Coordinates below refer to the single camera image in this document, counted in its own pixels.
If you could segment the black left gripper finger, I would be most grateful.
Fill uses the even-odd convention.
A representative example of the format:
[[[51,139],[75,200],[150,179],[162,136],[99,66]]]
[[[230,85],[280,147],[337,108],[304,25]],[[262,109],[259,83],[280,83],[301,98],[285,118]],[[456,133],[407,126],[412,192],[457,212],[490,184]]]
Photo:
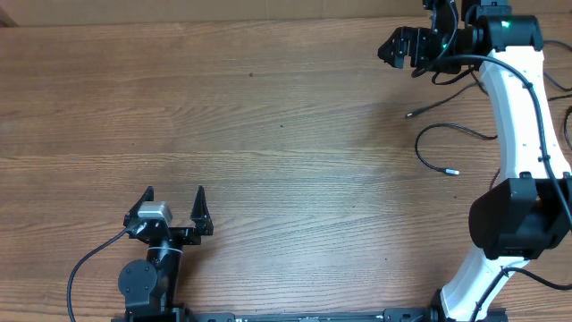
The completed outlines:
[[[190,219],[195,223],[195,230],[199,235],[211,236],[214,233],[214,225],[206,205],[206,192],[203,186],[198,187]]]
[[[155,188],[153,186],[148,186],[139,200],[130,208],[130,210],[124,215],[123,226],[128,227],[130,221],[138,217],[139,209],[142,204],[147,201],[153,201],[155,195]]]

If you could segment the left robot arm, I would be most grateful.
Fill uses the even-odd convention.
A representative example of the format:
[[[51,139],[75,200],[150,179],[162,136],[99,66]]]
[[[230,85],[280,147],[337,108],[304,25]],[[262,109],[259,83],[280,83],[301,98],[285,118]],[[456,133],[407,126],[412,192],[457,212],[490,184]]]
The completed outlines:
[[[155,201],[155,190],[146,188],[125,215],[123,225],[131,239],[147,245],[147,257],[128,263],[118,277],[124,297],[125,321],[184,321],[195,318],[175,295],[183,248],[199,245],[214,233],[206,205],[205,189],[198,188],[189,218],[192,226],[171,225],[172,212],[164,201]]]

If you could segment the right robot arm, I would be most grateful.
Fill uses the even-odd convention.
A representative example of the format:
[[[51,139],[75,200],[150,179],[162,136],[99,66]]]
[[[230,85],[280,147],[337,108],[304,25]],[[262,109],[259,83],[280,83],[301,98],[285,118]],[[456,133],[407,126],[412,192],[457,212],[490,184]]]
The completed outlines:
[[[430,28],[400,27],[379,47],[414,77],[479,72],[500,146],[499,183],[469,211],[472,248],[425,309],[386,309],[385,321],[504,321],[492,302],[527,264],[571,230],[571,167],[553,128],[544,88],[544,39],[533,15],[505,1],[427,0]]]

